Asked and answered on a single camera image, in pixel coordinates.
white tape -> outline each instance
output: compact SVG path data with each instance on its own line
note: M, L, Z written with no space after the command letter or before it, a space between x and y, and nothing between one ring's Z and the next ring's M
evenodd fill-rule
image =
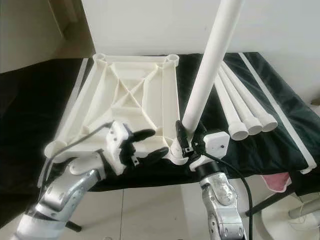
M312 169L317 167L317 164L316 164L314 158L312 157L312 155L310 154L310 152L308 151L308 149L306 148L306 146L302 142L301 138L297 134L294 127L291 125L291 123L290 123L289 119L287 118L287 116L285 115L285 113L282 111L282 109L280 108L280 106L277 104L276 100L272 96L272 94L267 89L266 85L261 80L258 73L255 71L253 66L250 64L249 60L246 58L246 56L242 52L239 52L239 55L240 55L241 59L243 60L244 64L247 66L247 68L251 72L251 74L254 77L254 79L256 80L256 82L258 83L259 87L261 88L261 90L265 94L265 96L270 101L275 112L278 114L279 118L281 119L285 129L287 130L287 132L289 133L289 135L291 136L291 138L293 139L293 141L295 142L295 144L299 148L306 163L308 164L309 167L304 170L301 170L301 173L302 174L309 173Z
M87 64L88 64L88 58L84 58L82 60L78 76L76 77L72 92L71 92L69 100L68 100L68 102L67 102L67 104L65 106L65 109L64 109L61 121L59 123L58 129L57 129L57 131L55 133L54 139L56 139L58 137L58 135L59 135L59 133L61 131L61 128L65 124L65 122L67 120L67 117L68 117L72 107L74 106L76 100L77 100L77 97L78 97L79 92L80 92L81 83L82 83L82 81L84 79L84 75L85 75Z

floor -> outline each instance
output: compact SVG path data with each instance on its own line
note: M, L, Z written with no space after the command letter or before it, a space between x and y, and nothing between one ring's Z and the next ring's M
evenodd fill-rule
M260 176L247 178L253 204L268 197ZM238 210L246 232L249 219L247 193L239 179L230 181L238 193ZM315 196L305 197L305 201ZM0 230L0 239L9 239L17 229L20 217ZM88 192L73 214L72 221L83 230L65 229L61 240L208 240L206 209L198 183L161 187L129 188L107 192ZM272 240L261 214L254 215L254 240Z

white pipe fitting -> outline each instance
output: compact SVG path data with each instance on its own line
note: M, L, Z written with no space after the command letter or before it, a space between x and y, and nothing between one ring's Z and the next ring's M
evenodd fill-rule
M179 59L180 57L176 54L169 54L168 56L166 56L166 60L168 62L173 62L175 67L178 67Z
M237 89L231 83L228 75L224 72L224 70L221 67L219 68L218 73L227 93L229 94L233 106L235 107L238 115L240 116L241 121L248 129L249 135L256 135L260 133L262 130L262 124L260 123L258 118L253 116L253 114L247 107L246 103L237 92Z
M182 119L189 138L198 126L243 3L244 0L222 0L218 8Z
M221 63L224 72L231 80L233 86L247 104L251 112L259 119L262 124L262 132L269 132L278 126L277 120L260 105L251 92L245 87L235 73L225 62Z
M220 99L226 121L228 122L228 125L229 125L228 131L229 131L230 137L235 141L240 141L245 139L249 135L246 125L243 122L241 122L237 114L237 111L233 103L231 102L231 99L219 75L216 76L214 85L215 85L215 89L218 94L218 97Z

pink cloth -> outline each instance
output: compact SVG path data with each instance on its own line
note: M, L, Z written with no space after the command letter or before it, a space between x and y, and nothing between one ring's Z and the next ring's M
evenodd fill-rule
M287 186L291 184L291 178L288 172L261 175L261 177L264 180L268 189L277 193L285 192Z

white wall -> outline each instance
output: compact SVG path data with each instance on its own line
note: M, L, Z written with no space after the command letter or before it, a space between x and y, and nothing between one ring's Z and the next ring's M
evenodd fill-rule
M97 52L201 53L218 0L82 0ZM257 51L306 102L320 94L318 0L246 0L229 52Z
M47 0L1 0L0 73L50 59L63 37Z

